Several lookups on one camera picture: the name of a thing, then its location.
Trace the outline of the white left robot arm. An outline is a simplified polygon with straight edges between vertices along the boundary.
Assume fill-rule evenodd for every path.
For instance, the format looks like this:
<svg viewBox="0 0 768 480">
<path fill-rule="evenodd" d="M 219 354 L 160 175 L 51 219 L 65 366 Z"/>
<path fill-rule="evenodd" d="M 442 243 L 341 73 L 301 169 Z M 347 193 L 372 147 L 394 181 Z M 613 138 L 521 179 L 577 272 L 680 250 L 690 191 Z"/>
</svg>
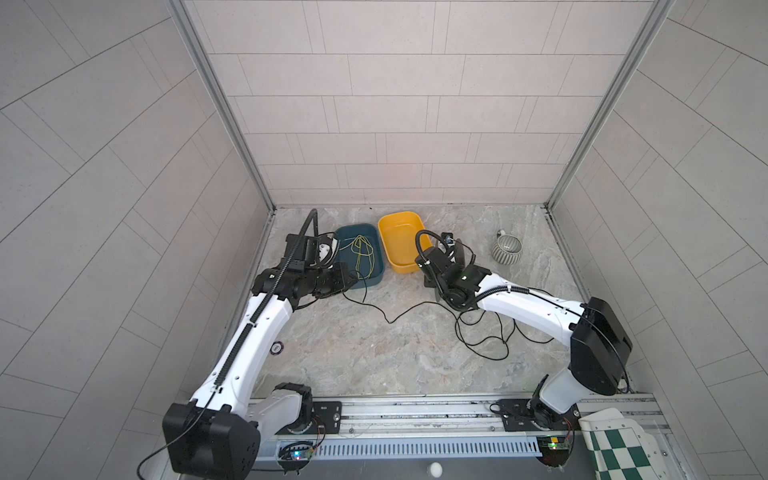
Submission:
<svg viewBox="0 0 768 480">
<path fill-rule="evenodd" d="M 212 373 L 185 403 L 172 404 L 162 430 L 171 468 L 202 479 L 244 479 L 262 443 L 283 429 L 317 426 L 310 387 L 284 382 L 251 412 L 252 391 L 277 337 L 306 296 L 320 300 L 357 281 L 338 261 L 339 241 L 311 210 L 286 238 L 280 263 L 254 280 L 240 324 Z"/>
</svg>

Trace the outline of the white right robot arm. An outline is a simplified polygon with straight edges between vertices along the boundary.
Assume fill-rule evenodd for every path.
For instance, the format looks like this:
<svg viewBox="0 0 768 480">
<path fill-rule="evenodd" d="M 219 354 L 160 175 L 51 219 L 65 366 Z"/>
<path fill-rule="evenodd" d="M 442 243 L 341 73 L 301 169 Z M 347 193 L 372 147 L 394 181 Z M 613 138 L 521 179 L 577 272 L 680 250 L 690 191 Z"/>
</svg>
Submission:
<svg viewBox="0 0 768 480">
<path fill-rule="evenodd" d="M 569 348 L 566 367 L 547 375 L 528 402 L 527 415 L 542 429 L 558 429 L 572 408 L 591 393 L 613 396 L 628 383 L 633 346 L 612 307 L 556 298 L 516 285 L 473 259 L 465 263 L 458 240 L 422 229 L 415 234 L 416 265 L 430 287 L 456 312 L 483 310 L 533 327 Z"/>
</svg>

